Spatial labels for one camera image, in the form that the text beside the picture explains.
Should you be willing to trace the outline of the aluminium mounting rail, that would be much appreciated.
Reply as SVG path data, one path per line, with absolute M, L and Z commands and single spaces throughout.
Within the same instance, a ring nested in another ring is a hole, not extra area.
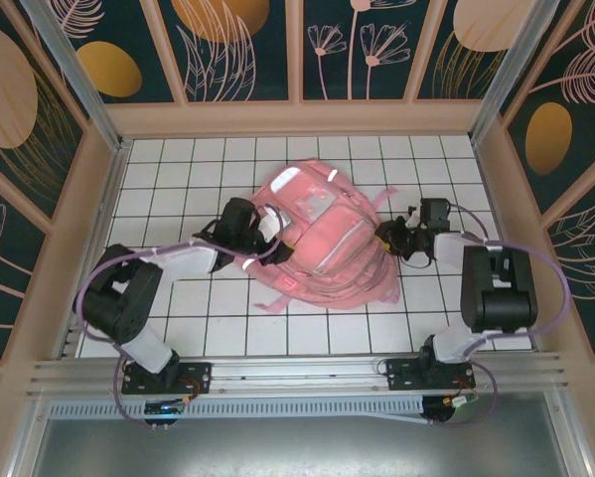
M 222 398 L 384 395 L 384 355 L 210 358 L 210 395 Z M 483 352 L 473 361 L 488 369 L 501 393 L 564 390 L 569 386 L 555 353 Z M 109 398 L 115 361 L 37 362 L 24 381 L 29 397 Z

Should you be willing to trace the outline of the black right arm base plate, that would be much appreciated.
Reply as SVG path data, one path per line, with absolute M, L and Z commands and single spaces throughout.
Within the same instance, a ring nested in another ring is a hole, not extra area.
M 391 391 L 457 391 L 462 385 L 471 389 L 476 386 L 472 366 L 468 363 L 390 359 L 385 361 L 385 376 Z

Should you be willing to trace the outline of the aluminium side rail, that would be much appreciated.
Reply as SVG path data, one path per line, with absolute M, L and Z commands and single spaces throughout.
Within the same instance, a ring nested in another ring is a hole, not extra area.
M 70 359 L 76 354 L 77 346 L 74 346 L 74 343 L 79 342 L 82 330 L 78 318 L 73 312 L 74 301 L 84 282 L 103 255 L 130 149 L 130 143 L 128 145 L 122 143 L 120 148 L 109 156 L 104 181 L 101 183 L 99 197 L 92 212 L 88 235 L 78 257 L 78 268 L 68 294 L 68 301 L 63 313 L 60 332 L 53 349 L 52 360 Z
M 550 255 L 541 216 L 507 133 L 491 131 L 477 146 L 501 239 Z

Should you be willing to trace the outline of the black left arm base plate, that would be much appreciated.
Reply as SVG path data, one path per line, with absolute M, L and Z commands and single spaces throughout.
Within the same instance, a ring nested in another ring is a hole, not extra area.
M 159 374 L 148 373 L 138 364 L 124 368 L 121 393 L 125 396 L 202 395 L 210 390 L 211 363 L 178 363 Z

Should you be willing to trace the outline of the green lit controller board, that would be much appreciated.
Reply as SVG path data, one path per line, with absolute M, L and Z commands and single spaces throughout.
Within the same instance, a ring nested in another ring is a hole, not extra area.
M 189 404 L 187 397 L 164 400 L 148 400 L 144 404 L 145 415 L 174 415 L 181 414 Z

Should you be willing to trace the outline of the pink student backpack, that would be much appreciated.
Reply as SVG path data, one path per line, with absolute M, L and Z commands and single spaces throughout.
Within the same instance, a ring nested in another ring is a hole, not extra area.
M 377 209 L 395 191 L 387 187 L 369 199 L 337 168 L 316 158 L 276 172 L 251 201 L 288 215 L 292 223 L 283 239 L 294 252 L 279 264 L 236 260 L 249 276 L 279 292 L 265 311 L 279 313 L 293 300 L 335 310 L 398 302 L 396 259 L 374 234 L 381 224 Z

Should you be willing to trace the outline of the aluminium frame post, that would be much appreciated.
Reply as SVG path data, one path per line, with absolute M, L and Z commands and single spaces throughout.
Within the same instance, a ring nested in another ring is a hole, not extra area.
M 112 150 L 120 136 L 104 103 L 76 55 L 72 40 L 85 40 L 104 17 L 102 0 L 18 0 L 66 80 Z
M 468 132 L 474 147 L 482 142 L 497 118 L 501 106 L 519 79 L 541 36 L 550 25 L 559 1 L 534 0 L 519 33 L 491 82 Z

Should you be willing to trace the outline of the grey metal sheet panel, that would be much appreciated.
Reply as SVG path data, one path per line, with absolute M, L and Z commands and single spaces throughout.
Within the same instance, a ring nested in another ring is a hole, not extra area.
M 397 416 L 229 416 L 198 402 L 166 430 L 115 413 L 109 400 L 42 398 L 26 413 L 5 477 L 595 477 L 561 393 L 474 404 L 480 422 Z

